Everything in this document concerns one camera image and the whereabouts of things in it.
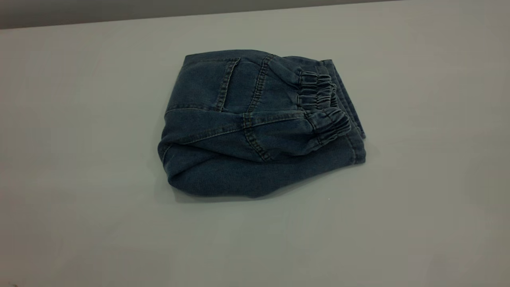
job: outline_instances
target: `white surface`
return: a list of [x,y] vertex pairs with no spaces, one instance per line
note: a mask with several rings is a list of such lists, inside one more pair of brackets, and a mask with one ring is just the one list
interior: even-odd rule
[[[510,4],[403,1],[0,31],[0,283],[509,286]],[[331,58],[367,163],[260,201],[166,183],[186,54]]]

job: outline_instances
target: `jeans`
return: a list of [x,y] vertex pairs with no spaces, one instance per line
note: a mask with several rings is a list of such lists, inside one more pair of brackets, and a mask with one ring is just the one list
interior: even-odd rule
[[158,145],[168,182],[256,198],[365,162],[365,133],[331,60],[232,50],[189,55]]

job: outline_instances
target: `back pocket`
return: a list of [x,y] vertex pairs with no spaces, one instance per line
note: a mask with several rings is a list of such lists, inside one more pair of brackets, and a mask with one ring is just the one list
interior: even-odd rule
[[187,63],[179,72],[168,103],[174,109],[223,110],[228,83],[240,58]]

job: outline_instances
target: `gray wall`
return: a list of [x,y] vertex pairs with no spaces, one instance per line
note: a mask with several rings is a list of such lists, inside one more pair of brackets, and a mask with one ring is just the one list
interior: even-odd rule
[[0,0],[0,29],[388,0]]

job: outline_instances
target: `elastic cuff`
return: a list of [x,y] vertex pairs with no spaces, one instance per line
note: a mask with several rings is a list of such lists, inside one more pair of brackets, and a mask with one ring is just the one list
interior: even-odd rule
[[347,134],[351,130],[349,117],[339,108],[306,111],[307,120],[314,128],[321,145]]
[[299,75],[299,98],[300,110],[321,110],[336,106],[332,99],[336,92],[336,85],[328,74],[317,74],[310,71],[302,71]]

